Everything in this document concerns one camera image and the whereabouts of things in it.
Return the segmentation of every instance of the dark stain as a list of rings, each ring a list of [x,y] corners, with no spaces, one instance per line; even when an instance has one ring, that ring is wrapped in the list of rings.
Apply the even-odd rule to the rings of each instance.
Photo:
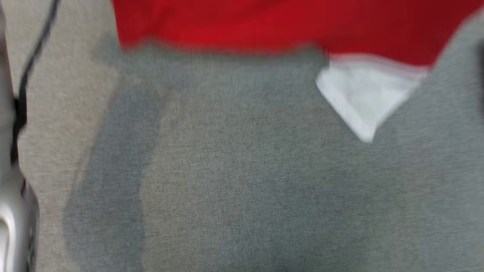
[[[85,174],[75,181],[66,206],[64,236],[74,263],[86,272],[140,272],[146,234],[139,191],[169,90],[158,90],[153,76],[133,83],[128,75],[143,73],[137,67],[144,58],[131,65],[132,56],[119,51],[113,36],[101,41],[95,55],[121,76],[87,169],[80,165],[77,171]]]

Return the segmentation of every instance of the white cloth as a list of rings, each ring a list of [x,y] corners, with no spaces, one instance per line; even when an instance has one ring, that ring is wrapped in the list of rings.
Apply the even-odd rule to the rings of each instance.
[[[427,75],[427,68],[396,64],[381,58],[336,58],[321,70],[321,94],[363,141],[408,98]]]

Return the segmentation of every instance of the red cloth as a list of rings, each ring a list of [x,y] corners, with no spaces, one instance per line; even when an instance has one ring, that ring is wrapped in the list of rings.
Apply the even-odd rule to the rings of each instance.
[[[317,44],[431,65],[483,0],[112,0],[123,47],[278,52]]]

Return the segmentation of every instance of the light gray fabric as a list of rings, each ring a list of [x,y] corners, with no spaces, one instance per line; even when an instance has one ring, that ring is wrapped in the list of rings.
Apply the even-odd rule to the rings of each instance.
[[[18,79],[49,1],[2,3]],[[483,271],[483,38],[476,16],[368,145],[317,51],[122,53],[109,1],[64,1],[19,147],[39,271]]]

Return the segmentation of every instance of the white tag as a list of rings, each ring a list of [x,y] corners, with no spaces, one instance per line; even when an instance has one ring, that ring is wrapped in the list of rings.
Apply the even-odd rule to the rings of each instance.
[[[422,76],[405,77],[381,65],[361,61],[330,62],[316,84],[321,94],[363,141],[370,143],[377,128],[419,86]]]

